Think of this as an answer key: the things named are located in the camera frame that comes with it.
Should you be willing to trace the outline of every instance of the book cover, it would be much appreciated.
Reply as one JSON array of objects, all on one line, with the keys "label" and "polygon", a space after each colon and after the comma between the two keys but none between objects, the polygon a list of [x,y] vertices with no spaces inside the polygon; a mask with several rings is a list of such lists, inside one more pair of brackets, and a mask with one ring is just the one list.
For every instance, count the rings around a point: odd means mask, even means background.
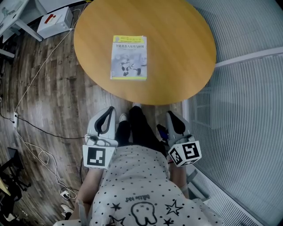
[{"label": "book cover", "polygon": [[143,81],[146,78],[146,37],[114,35],[111,57],[111,79]]}]

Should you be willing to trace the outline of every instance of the star print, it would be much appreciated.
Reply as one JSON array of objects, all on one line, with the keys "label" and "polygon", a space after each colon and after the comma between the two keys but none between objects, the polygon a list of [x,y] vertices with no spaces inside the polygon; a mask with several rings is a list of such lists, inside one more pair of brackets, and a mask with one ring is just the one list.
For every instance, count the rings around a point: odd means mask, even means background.
[{"label": "star print", "polygon": [[183,208],[183,207],[177,207],[177,206],[176,206],[176,200],[175,200],[175,202],[173,203],[172,206],[170,206],[170,205],[165,205],[165,206],[167,206],[167,207],[169,208],[169,211],[168,211],[168,213],[167,213],[166,215],[168,215],[168,214],[170,214],[170,213],[174,213],[174,214],[176,214],[177,216],[179,216],[178,210],[180,210],[180,209]]},{"label": "star print", "polygon": [[118,203],[117,205],[115,205],[114,203],[112,203],[112,204],[113,204],[113,207],[111,207],[111,209],[115,209],[115,211],[119,210],[119,209],[122,209],[122,207],[119,206],[120,203]]},{"label": "star print", "polygon": [[107,224],[106,226],[124,226],[123,222],[126,217],[122,218],[121,220],[117,220],[113,216],[110,216],[110,217],[111,217],[112,222],[110,224]]},{"label": "star print", "polygon": [[169,226],[169,224],[173,224],[172,222],[170,222],[170,221],[171,221],[171,218],[170,218],[169,220],[165,220],[165,219],[164,219],[164,221],[165,221],[164,224],[167,224],[167,226]]}]

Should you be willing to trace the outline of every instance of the cartoon tooth print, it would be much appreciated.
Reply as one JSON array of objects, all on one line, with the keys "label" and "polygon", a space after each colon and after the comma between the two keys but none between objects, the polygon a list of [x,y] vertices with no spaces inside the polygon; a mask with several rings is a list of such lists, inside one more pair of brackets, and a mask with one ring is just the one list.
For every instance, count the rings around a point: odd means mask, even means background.
[{"label": "cartoon tooth print", "polygon": [[157,223],[154,215],[154,206],[149,202],[136,203],[131,208],[132,215],[139,226],[153,225]]}]

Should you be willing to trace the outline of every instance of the wall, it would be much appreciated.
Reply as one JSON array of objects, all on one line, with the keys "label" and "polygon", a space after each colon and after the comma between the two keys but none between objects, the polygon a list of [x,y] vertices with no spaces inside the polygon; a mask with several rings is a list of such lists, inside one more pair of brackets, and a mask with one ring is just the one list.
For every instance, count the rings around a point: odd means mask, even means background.
[{"label": "wall", "polygon": [[[211,27],[218,62],[283,46],[283,11],[274,0],[189,2]],[[215,69],[188,110],[203,152],[196,166],[264,225],[279,224],[283,55]]]}]

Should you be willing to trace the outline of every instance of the white shirt with black dots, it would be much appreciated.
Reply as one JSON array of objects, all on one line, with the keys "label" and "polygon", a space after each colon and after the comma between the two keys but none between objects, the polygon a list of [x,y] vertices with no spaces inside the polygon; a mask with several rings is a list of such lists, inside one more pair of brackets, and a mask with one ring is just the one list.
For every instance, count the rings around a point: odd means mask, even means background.
[{"label": "white shirt with black dots", "polygon": [[[186,199],[169,178],[168,163],[160,152],[138,145],[118,147],[109,170],[105,170],[102,175],[92,212],[89,213],[89,224],[92,226],[222,224],[222,219],[200,199]],[[64,221],[66,226],[80,225],[77,223],[78,221]]]}]

